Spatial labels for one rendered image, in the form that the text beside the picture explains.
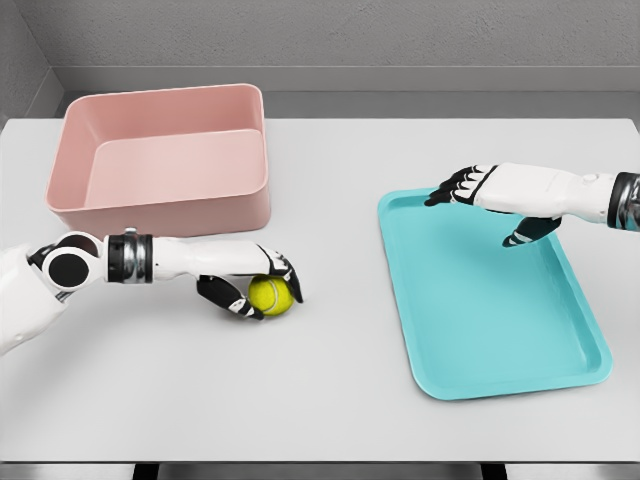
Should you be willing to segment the blue tray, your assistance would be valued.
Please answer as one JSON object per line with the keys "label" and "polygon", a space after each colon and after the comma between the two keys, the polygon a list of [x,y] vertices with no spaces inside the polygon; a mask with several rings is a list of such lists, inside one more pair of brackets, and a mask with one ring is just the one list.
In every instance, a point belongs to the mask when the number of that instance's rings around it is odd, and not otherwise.
{"label": "blue tray", "polygon": [[505,247],[516,215],[394,191],[378,218],[409,364],[439,400],[581,387],[610,349],[555,235]]}

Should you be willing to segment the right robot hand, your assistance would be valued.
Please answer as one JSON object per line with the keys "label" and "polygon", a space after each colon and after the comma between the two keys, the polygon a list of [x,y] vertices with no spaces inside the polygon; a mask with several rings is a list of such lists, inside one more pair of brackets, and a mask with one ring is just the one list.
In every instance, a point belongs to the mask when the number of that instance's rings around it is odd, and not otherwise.
{"label": "right robot hand", "polygon": [[561,225],[571,178],[570,173],[539,166],[473,165],[443,181],[424,205],[461,203],[521,215],[523,220],[502,242],[511,248],[538,241]]}

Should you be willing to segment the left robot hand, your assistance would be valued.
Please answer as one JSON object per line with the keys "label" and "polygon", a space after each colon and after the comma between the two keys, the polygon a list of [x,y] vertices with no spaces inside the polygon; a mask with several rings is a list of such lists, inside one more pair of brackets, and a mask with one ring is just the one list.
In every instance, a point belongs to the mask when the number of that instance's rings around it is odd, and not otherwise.
{"label": "left robot hand", "polygon": [[289,292],[298,303],[303,303],[301,285],[295,268],[280,252],[251,241],[214,242],[205,257],[212,263],[199,272],[196,289],[200,296],[217,307],[240,317],[262,320],[264,312],[233,284],[230,276],[269,275],[283,279]]}

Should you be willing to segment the yellow tennis ball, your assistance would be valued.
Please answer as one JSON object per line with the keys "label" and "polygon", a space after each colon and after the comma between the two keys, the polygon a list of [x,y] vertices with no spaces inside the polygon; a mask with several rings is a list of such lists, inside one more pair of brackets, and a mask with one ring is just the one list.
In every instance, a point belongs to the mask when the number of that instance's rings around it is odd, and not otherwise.
{"label": "yellow tennis ball", "polygon": [[248,298],[265,316],[281,315],[288,311],[295,301],[283,278],[268,275],[252,278],[248,287]]}

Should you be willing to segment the pink basket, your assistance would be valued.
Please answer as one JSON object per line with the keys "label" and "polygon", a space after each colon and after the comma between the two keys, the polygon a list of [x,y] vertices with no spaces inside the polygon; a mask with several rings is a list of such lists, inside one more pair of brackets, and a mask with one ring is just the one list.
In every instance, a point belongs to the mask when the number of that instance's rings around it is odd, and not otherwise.
{"label": "pink basket", "polygon": [[97,237],[252,231],[270,220],[261,90],[228,84],[95,94],[66,110],[46,204]]}

